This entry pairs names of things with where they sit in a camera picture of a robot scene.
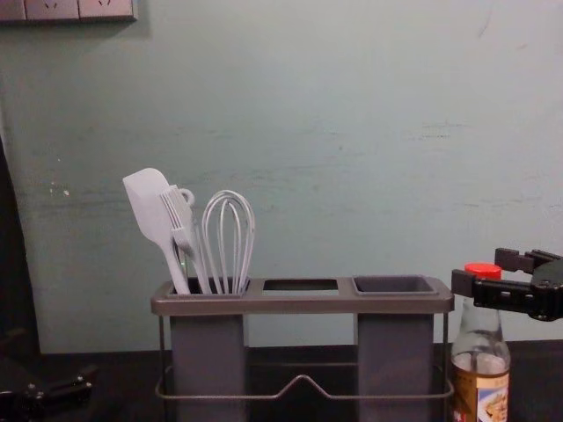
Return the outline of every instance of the glass bottle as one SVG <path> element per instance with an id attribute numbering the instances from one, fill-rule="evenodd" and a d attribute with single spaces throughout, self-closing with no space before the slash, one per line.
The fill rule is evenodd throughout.
<path id="1" fill-rule="evenodd" d="M 470 263 L 465 271 L 500 280 L 502 269 Z M 459 334 L 451 349 L 454 368 L 454 422 L 507 422 L 510 352 L 497 309 L 478 308 L 465 298 Z"/>

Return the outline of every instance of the gray utensil holder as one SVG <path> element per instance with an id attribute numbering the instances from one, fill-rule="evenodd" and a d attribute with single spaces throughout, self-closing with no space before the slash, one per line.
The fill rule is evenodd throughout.
<path id="1" fill-rule="evenodd" d="M 327 289 L 335 294 L 314 294 Z M 307 293 L 265 293 L 270 290 Z M 428 401 L 442 400 L 445 410 L 453 393 L 445 347 L 442 391 L 431 390 L 433 315 L 444 315 L 445 344 L 453 305 L 452 293 L 438 279 L 422 276 L 253 279 L 242 295 L 176 295 L 169 282 L 155 293 L 151 307 L 160 317 L 161 349 L 163 317 L 171 319 L 176 396 L 162 392 L 160 383 L 157 394 L 178 404 L 177 422 L 246 422 L 247 402 L 274 401 L 308 382 L 328 400 L 357 401 L 359 422 L 431 422 Z M 338 313 L 357 315 L 357 394 L 333 395 L 307 374 L 269 396 L 246 389 L 243 315 Z"/>

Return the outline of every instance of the black object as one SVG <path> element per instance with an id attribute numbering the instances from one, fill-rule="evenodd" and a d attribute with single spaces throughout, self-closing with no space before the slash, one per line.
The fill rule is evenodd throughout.
<path id="1" fill-rule="evenodd" d="M 452 292 L 473 297 L 475 306 L 522 312 L 538 321 L 563 318 L 563 257 L 539 250 L 521 255 L 519 251 L 499 248 L 494 263 L 506 271 L 531 274 L 531 282 L 491 280 L 454 270 Z"/>
<path id="2" fill-rule="evenodd" d="M 45 384 L 16 363 L 0 360 L 0 422 L 43 420 L 88 403 L 95 366 L 69 380 Z"/>
<path id="3" fill-rule="evenodd" d="M 14 330 L 23 330 L 3 354 L 14 358 L 40 352 L 33 291 L 26 262 L 24 235 L 8 164 L 0 139 L 0 344 Z"/>

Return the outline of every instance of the electrical outlet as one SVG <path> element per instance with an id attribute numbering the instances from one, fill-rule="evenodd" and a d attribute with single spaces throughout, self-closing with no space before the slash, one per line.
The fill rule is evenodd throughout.
<path id="1" fill-rule="evenodd" d="M 0 22 L 26 20 L 24 0 L 0 0 Z"/>
<path id="2" fill-rule="evenodd" d="M 79 19 L 77 0 L 26 0 L 26 11 L 27 20 Z"/>
<path id="3" fill-rule="evenodd" d="M 78 0 L 80 18 L 135 20 L 134 0 Z"/>

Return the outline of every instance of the white whisk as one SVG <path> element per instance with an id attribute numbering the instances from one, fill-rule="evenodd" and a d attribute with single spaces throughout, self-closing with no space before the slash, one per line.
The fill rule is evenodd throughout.
<path id="1" fill-rule="evenodd" d="M 213 258 L 211 242 L 209 239 L 209 222 L 211 220 L 213 211 L 216 208 L 218 208 L 216 230 L 219 261 L 221 264 L 221 276 L 216 268 L 216 261 Z M 227 255 L 225 253 L 225 214 L 231 214 L 234 222 L 231 284 L 229 283 L 229 277 L 227 273 Z M 233 191 L 220 191 L 216 193 L 211 198 L 211 200 L 209 200 L 208 205 L 203 211 L 203 217 L 201 218 L 201 237 L 205 245 L 208 264 L 218 294 L 232 293 L 239 295 L 245 288 L 246 278 L 248 276 L 248 267 L 250 266 L 250 261 L 252 258 L 255 230 L 256 221 L 252 207 L 248 200 L 246 200 L 246 198 L 240 193 Z M 244 253 L 242 252 L 243 236 L 245 238 Z"/>

